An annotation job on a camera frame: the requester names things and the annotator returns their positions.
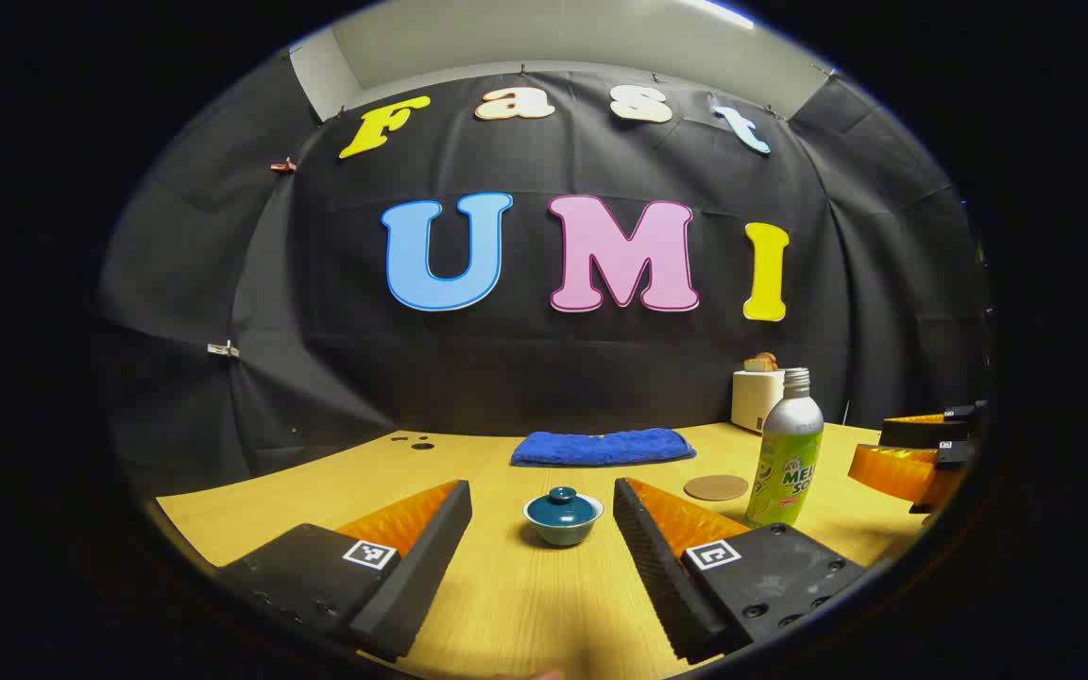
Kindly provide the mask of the silver green water bottle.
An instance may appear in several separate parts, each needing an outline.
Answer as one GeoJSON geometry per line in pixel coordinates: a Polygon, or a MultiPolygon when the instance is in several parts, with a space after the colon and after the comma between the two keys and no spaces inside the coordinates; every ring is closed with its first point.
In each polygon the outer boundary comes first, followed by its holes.
{"type": "Polygon", "coordinates": [[[752,528],[783,522],[802,514],[815,477],[825,421],[811,396],[807,367],[783,373],[783,397],[772,406],[761,430],[761,452],[744,521],[752,528]]]}

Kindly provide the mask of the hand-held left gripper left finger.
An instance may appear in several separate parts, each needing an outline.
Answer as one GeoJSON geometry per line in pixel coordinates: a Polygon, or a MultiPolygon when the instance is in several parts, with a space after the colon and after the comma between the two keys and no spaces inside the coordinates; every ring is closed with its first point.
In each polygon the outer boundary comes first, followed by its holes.
{"type": "Polygon", "coordinates": [[[217,569],[267,614],[383,662],[409,654],[472,517],[467,481],[329,529],[294,526],[217,569]]]}

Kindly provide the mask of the blue folded towel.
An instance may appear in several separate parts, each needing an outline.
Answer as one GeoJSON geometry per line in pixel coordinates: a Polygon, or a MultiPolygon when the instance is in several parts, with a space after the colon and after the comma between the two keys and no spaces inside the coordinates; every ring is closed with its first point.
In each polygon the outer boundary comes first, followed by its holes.
{"type": "Polygon", "coordinates": [[[606,434],[533,432],[511,453],[514,468],[630,468],[692,459],[696,450],[677,431],[606,434]]]}

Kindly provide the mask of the round brown coaster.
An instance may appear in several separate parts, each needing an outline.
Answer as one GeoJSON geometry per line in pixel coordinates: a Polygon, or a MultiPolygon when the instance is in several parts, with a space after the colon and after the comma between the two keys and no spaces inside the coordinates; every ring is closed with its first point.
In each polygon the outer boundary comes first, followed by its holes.
{"type": "Polygon", "coordinates": [[[690,479],[684,492],[698,500],[734,500],[747,494],[750,483],[740,475],[713,474],[690,479]]]}

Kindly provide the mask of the black backdrop cloth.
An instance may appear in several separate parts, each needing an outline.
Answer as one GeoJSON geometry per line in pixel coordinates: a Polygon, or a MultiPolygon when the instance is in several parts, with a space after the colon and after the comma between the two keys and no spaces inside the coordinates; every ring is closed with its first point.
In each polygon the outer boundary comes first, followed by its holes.
{"type": "Polygon", "coordinates": [[[258,98],[182,129],[108,243],[108,404],[146,494],[395,430],[724,422],[761,351],[846,425],[980,396],[964,201],[850,83],[792,118],[609,72],[432,83],[320,124],[258,98]],[[226,341],[238,360],[207,353],[226,341]]]}

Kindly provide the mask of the white toaster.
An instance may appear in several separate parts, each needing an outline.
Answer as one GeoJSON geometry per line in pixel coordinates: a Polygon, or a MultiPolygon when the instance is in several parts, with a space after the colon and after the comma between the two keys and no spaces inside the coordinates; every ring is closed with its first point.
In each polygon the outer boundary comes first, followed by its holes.
{"type": "Polygon", "coordinates": [[[729,421],[751,432],[761,432],[774,405],[783,398],[786,371],[737,371],[731,378],[729,421]]]}

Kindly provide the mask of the teal teacup with white inside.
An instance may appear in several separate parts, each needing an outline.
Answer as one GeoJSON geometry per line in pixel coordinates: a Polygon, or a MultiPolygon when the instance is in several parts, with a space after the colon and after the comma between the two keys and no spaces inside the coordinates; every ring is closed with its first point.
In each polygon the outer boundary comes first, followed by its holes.
{"type": "Polygon", "coordinates": [[[591,498],[591,496],[588,496],[586,494],[582,494],[582,492],[579,492],[579,494],[586,496],[588,500],[595,503],[596,507],[599,508],[602,514],[599,514],[595,520],[588,522],[588,526],[577,526],[577,528],[547,528],[547,526],[536,526],[535,522],[528,520],[526,518],[526,514],[523,514],[526,503],[530,502],[527,500],[521,507],[521,514],[523,520],[526,520],[526,536],[537,542],[539,545],[556,548],[573,547],[579,545],[579,543],[586,541],[593,528],[595,528],[597,522],[599,522],[601,517],[604,516],[604,504],[601,503],[601,500],[591,498]]]}

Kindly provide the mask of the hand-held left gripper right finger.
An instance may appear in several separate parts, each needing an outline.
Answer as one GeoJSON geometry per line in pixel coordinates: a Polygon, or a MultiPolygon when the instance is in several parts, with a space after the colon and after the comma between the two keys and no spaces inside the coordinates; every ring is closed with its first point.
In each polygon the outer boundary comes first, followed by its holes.
{"type": "Polygon", "coordinates": [[[613,516],[673,654],[691,666],[786,633],[864,572],[786,522],[747,528],[635,478],[617,479],[613,516]]]}

